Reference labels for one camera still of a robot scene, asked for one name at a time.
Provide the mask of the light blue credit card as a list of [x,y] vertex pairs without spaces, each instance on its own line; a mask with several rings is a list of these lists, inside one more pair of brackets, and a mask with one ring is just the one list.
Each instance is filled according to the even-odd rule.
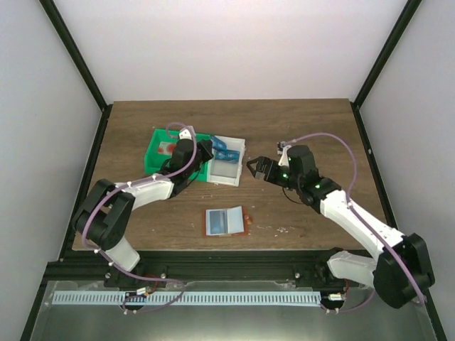
[[238,163],[240,159],[240,153],[238,151],[217,151],[215,153],[215,159],[231,163]]

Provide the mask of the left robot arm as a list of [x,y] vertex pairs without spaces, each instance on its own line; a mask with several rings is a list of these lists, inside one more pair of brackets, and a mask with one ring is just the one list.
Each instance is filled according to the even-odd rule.
[[124,236],[131,213],[152,202],[176,197],[191,183],[190,177],[213,158],[210,139],[177,141],[171,158],[148,178],[130,183],[97,181],[71,220],[71,227],[121,268],[120,278],[128,286],[139,286],[145,269],[140,255]]

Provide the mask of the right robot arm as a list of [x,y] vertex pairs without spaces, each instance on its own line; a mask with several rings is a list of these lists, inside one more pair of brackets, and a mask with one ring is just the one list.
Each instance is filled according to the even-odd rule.
[[257,179],[295,191],[303,204],[335,222],[369,253],[336,251],[316,267],[320,284],[354,281],[374,289],[392,308],[426,302],[424,292],[435,277],[423,238],[403,234],[351,200],[339,184],[320,175],[308,146],[284,146],[279,160],[260,156],[248,161],[247,168]]

